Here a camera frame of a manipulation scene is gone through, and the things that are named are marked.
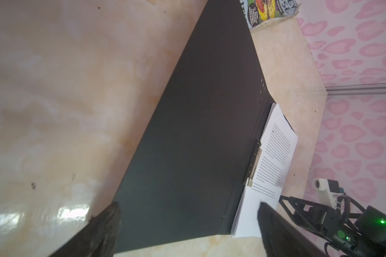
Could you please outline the printed paper sheet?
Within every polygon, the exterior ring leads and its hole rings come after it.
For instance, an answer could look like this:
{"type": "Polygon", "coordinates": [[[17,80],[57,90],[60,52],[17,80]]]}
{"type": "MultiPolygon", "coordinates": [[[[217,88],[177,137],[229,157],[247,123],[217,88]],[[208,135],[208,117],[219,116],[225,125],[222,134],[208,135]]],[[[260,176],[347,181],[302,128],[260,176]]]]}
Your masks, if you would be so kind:
{"type": "Polygon", "coordinates": [[[256,151],[255,163],[244,183],[232,225],[233,237],[261,237],[257,221],[260,204],[265,202],[273,209],[277,208],[297,142],[298,136],[280,105],[274,103],[256,151]]]}

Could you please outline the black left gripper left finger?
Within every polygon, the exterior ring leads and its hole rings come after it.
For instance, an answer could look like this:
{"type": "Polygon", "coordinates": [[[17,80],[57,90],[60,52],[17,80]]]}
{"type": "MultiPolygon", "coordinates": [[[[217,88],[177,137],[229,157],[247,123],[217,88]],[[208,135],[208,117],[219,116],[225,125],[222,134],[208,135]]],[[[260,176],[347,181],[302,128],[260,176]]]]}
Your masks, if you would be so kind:
{"type": "Polygon", "coordinates": [[[99,215],[92,217],[81,229],[52,257],[112,257],[116,248],[121,222],[121,210],[117,202],[112,202],[99,215]]]}

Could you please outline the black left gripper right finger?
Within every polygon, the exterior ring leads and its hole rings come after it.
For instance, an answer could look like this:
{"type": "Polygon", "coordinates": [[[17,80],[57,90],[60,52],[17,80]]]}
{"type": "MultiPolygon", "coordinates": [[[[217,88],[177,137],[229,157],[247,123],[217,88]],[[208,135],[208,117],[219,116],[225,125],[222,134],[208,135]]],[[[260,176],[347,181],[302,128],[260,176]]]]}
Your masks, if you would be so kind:
{"type": "Polygon", "coordinates": [[[325,256],[267,203],[260,204],[257,220],[268,257],[325,256]]]}

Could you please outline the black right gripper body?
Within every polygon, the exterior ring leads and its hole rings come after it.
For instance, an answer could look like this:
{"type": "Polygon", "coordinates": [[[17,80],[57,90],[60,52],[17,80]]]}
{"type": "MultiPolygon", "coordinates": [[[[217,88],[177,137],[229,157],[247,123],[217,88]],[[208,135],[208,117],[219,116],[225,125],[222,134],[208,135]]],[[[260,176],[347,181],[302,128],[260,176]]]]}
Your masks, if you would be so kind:
{"type": "Polygon", "coordinates": [[[326,241],[326,256],[329,256],[329,247],[343,252],[346,257],[373,256],[370,241],[347,226],[342,215],[334,209],[312,206],[308,209],[308,220],[311,222],[308,231],[326,241]]]}

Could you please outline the white and black folder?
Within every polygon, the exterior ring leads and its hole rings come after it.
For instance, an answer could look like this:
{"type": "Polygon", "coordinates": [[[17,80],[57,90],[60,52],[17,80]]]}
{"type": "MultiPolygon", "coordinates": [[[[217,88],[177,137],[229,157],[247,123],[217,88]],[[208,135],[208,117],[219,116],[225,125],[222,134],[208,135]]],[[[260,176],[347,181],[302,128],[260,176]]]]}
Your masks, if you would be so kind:
{"type": "Polygon", "coordinates": [[[114,200],[117,252],[231,235],[275,103],[239,1],[208,1],[114,200]]]}

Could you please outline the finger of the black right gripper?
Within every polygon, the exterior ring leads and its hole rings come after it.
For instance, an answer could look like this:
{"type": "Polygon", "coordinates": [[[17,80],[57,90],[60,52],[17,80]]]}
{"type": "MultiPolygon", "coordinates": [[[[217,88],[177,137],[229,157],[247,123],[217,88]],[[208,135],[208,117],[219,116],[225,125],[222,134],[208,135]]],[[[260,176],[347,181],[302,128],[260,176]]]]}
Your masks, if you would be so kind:
{"type": "Polygon", "coordinates": [[[304,210],[306,205],[310,207],[315,206],[315,202],[295,197],[280,196],[279,204],[295,225],[306,231],[318,231],[317,223],[312,221],[308,211],[304,210]]]}

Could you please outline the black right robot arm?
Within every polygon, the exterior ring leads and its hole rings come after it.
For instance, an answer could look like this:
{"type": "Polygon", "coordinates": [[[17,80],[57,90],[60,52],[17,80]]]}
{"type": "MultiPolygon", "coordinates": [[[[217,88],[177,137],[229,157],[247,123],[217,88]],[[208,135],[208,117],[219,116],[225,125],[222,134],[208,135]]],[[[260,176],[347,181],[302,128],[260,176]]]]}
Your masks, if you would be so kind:
{"type": "Polygon", "coordinates": [[[344,194],[335,208],[285,196],[279,203],[295,225],[326,240],[324,248],[346,257],[386,257],[386,214],[374,207],[364,208],[344,194]]]}

